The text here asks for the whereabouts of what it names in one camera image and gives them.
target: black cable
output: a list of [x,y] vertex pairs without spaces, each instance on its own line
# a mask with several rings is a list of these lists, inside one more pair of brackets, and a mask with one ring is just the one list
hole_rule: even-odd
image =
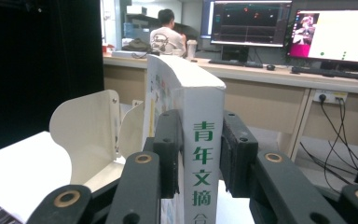
[[254,51],[255,51],[255,57],[257,57],[257,59],[258,59],[258,61],[260,61],[260,63],[263,63],[263,62],[261,61],[260,56],[258,55],[257,48],[254,48]]
[[[300,143],[300,145],[304,148],[304,150],[307,152],[307,154],[312,158],[315,158],[318,162],[322,162],[322,163],[324,163],[321,159],[318,159],[317,157],[315,157],[315,156],[313,156],[312,154],[310,154],[306,149],[305,149],[305,147],[303,146],[303,144],[302,143]],[[340,171],[342,171],[342,172],[345,172],[345,173],[347,173],[347,174],[350,174],[350,175],[356,175],[356,173],[353,173],[353,172],[351,172],[351,171],[348,171],[348,170],[346,170],[346,169],[344,169],[344,168],[341,168],[341,167],[338,167],[338,166],[335,166],[335,165],[332,165],[332,164],[329,164],[329,163],[327,163],[327,166],[330,166],[330,167],[332,167],[332,168],[334,168],[334,169],[338,169],[338,170],[340,170]]]
[[[342,116],[341,101],[342,101],[342,106],[344,107],[344,115],[343,116]],[[339,112],[341,114],[342,134],[344,135],[345,142],[348,144],[347,135],[345,134],[345,125],[344,125],[345,111],[346,111],[345,102],[344,102],[344,99],[342,99],[342,98],[338,98],[338,102],[339,102]],[[356,165],[356,162],[353,159],[353,156],[354,156],[356,158],[356,160],[358,161],[357,156],[353,153],[353,151],[349,147],[347,147],[347,149],[348,149],[348,152],[350,153],[353,165],[356,167],[356,170],[358,170],[358,166]]]
[[336,138],[334,144],[331,146],[331,149],[330,149],[330,151],[329,151],[328,154],[327,154],[326,160],[324,161],[324,179],[326,180],[328,186],[329,186],[333,191],[335,191],[335,192],[338,192],[338,191],[335,190],[335,189],[330,185],[330,183],[329,183],[328,180],[327,180],[327,173],[326,173],[326,171],[327,171],[327,166],[326,166],[326,164],[327,164],[328,159],[329,159],[329,157],[330,157],[330,155],[331,155],[331,152],[332,152],[333,149],[334,149],[334,146],[336,145],[337,140],[338,140],[338,137]]
[[347,164],[347,165],[348,165],[349,167],[351,167],[353,170],[357,170],[356,167],[350,165],[347,161],[345,161],[344,159],[342,159],[342,158],[339,156],[339,154],[338,154],[335,150],[333,150],[333,152],[339,157],[339,159],[340,159],[341,161],[343,161],[345,164]]
[[248,62],[255,62],[255,60],[252,58],[251,54],[250,54],[250,50],[248,52]]
[[132,53],[131,56],[132,56],[132,58],[134,58],[134,59],[145,59],[145,58],[146,58],[146,55],[149,54],[149,53],[150,53],[150,52],[146,52],[146,53],[143,54],[143,55],[138,55],[138,54],[136,54],[136,53]]
[[[315,156],[313,156],[312,154],[310,154],[304,147],[304,145],[300,142],[300,145],[303,147],[304,151],[310,156],[310,158],[320,167],[324,168],[324,171],[328,171],[330,174],[334,175],[336,178],[338,178],[339,180],[343,181],[346,184],[351,185],[351,182],[349,182],[348,180],[346,180],[344,177],[342,177],[341,175],[337,174],[335,171],[333,171],[332,169],[325,167],[325,162],[323,162],[322,160],[316,158]],[[331,186],[330,182],[327,179],[327,176],[324,175],[324,178],[326,180],[327,185],[330,187],[331,190],[339,193],[338,190],[334,189],[333,186]]]
[[[337,137],[342,141],[342,143],[345,145],[345,147],[347,147],[348,151],[350,152],[350,155],[353,155],[353,156],[358,160],[358,158],[356,157],[356,155],[354,155],[353,151],[351,150],[350,146],[348,145],[348,142],[341,137],[341,135],[340,135],[339,132],[337,131],[336,127],[334,126],[333,122],[331,121],[330,117],[329,117],[329,116],[327,115],[327,113],[325,112],[323,102],[321,102],[321,108],[322,108],[322,111],[324,112],[324,115],[326,116],[327,120],[329,121],[331,127],[333,128],[334,132],[336,133]],[[343,126],[343,119],[342,119],[342,117],[341,117],[340,129],[341,129],[342,126]]]

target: book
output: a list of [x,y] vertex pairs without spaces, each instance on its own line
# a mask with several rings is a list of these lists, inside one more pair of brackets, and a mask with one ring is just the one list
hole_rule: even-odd
[[161,223],[215,223],[226,85],[185,59],[147,57],[144,135],[158,116],[177,109],[183,127],[179,190],[161,202]]

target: power outlet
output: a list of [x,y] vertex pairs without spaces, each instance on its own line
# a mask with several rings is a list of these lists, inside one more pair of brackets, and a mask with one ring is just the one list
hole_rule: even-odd
[[321,102],[319,98],[320,95],[325,95],[326,99],[324,100],[325,104],[339,104],[338,98],[342,98],[344,102],[347,102],[348,93],[344,91],[325,91],[325,90],[316,90],[313,101]]

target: computer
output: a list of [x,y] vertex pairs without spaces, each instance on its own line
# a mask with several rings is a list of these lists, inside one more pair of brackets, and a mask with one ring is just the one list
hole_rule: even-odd
[[222,46],[222,60],[228,51],[237,51],[237,58],[227,59],[243,62],[251,46],[281,48],[291,5],[292,1],[282,0],[214,1],[211,44]]
[[358,64],[358,9],[298,9],[287,54],[311,61]]

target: man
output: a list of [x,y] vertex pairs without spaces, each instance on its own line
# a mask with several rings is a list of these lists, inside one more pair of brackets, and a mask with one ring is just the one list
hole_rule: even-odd
[[158,20],[161,27],[150,33],[150,45],[153,50],[161,54],[172,54],[173,49],[180,49],[180,56],[186,54],[186,36],[179,35],[173,30],[175,17],[170,9],[162,9],[158,12]]

